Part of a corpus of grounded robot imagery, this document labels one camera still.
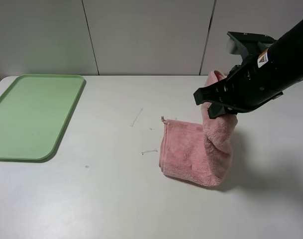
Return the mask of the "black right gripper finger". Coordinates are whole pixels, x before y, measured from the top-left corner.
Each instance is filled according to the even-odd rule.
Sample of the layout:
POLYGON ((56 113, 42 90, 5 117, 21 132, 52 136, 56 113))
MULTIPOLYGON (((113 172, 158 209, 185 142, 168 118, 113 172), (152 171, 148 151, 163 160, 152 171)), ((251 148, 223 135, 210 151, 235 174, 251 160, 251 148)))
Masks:
POLYGON ((209 86, 198 88, 193 94, 196 105, 205 102, 223 103, 227 96, 225 82, 226 80, 221 80, 209 86))
POLYGON ((237 111, 233 107, 232 103, 210 102, 207 109, 208 116, 210 119, 215 119, 225 115, 237 115, 237 111))

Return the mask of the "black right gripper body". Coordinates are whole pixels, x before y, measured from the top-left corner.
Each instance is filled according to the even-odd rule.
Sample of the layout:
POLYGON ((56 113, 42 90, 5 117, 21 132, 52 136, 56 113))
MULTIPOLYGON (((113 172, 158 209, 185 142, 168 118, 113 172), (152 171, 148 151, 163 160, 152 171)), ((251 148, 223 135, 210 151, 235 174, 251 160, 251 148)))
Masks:
POLYGON ((223 87, 227 107, 241 113, 251 112, 284 94, 264 82, 257 60, 257 54, 249 55, 230 70, 223 87))

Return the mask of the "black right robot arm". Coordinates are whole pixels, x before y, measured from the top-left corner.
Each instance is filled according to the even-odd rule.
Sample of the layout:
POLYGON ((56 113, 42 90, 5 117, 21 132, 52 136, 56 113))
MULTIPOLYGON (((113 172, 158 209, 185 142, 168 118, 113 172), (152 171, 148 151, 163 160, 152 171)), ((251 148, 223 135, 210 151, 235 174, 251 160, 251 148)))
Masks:
POLYGON ((227 35, 231 53, 240 55, 242 63, 225 79, 194 92, 197 105, 211 104, 211 119, 254 111, 303 81, 303 19, 278 40, 253 33, 227 35))

